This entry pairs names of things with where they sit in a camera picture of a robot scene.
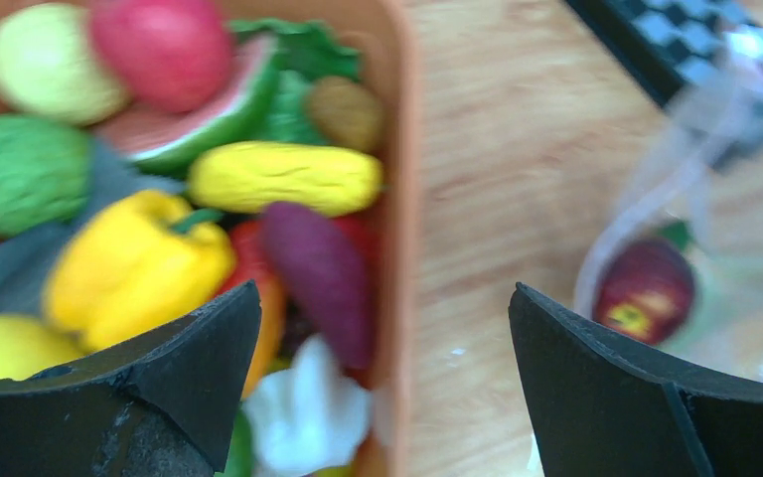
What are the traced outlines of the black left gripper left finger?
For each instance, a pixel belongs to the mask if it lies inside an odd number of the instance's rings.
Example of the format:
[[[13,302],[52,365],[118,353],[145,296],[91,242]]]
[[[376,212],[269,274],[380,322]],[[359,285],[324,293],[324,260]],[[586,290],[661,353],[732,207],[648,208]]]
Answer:
[[[247,282],[119,345],[0,380],[0,476],[223,470],[260,313]]]

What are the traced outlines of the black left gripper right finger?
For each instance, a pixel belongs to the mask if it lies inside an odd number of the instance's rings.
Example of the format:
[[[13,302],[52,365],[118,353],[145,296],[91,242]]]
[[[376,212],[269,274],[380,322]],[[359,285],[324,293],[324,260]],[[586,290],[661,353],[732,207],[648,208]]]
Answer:
[[[763,476],[763,384],[661,352],[519,284],[509,320],[548,476]]]

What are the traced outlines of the dark red apple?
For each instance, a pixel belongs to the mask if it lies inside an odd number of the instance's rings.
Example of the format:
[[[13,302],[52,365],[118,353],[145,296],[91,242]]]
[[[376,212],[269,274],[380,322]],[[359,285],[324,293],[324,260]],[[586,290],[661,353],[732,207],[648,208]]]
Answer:
[[[636,341],[656,346],[687,320],[696,283],[688,261],[664,238],[628,245],[604,274],[592,319]]]

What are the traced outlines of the yellow bell pepper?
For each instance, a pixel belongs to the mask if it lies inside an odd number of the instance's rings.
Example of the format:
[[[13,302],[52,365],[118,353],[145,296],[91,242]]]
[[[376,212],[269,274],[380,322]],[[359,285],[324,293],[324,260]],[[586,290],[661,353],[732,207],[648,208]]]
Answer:
[[[97,213],[62,250],[44,315],[99,351],[207,303],[234,268],[220,213],[143,190]]]

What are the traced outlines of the clear zip top bag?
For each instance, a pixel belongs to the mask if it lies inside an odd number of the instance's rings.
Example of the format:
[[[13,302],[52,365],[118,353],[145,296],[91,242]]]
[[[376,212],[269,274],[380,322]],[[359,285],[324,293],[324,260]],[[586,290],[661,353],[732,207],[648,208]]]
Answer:
[[[662,238],[690,264],[696,294],[684,324],[656,345],[681,359],[763,382],[763,163],[728,173],[711,164],[729,146],[762,129],[763,40],[750,27],[722,29],[718,83],[681,91],[656,146],[675,146],[681,165],[669,173],[637,174],[609,225],[581,265],[573,305],[592,319],[600,282],[631,243]]]

